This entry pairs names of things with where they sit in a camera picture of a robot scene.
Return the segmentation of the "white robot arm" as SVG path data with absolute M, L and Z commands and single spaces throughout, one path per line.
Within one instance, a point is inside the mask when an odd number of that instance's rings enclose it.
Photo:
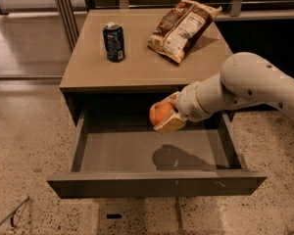
M 186 85 L 164 101 L 173 109 L 154 125 L 161 134 L 180 130 L 189 121 L 203 121 L 217 112 L 260 104 L 294 120 L 294 78 L 256 54 L 240 52 L 228 57 L 219 73 Z

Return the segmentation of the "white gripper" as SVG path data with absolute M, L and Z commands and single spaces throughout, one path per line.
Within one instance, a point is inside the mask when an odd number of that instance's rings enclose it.
M 210 118 L 212 115 L 205 112 L 199 103 L 198 81 L 186 85 L 180 92 L 176 91 L 164 99 L 176 107 L 177 112 L 171 111 L 164 120 L 154 126 L 154 130 L 160 134 L 168 134 L 183 128 L 186 121 L 199 122 Z

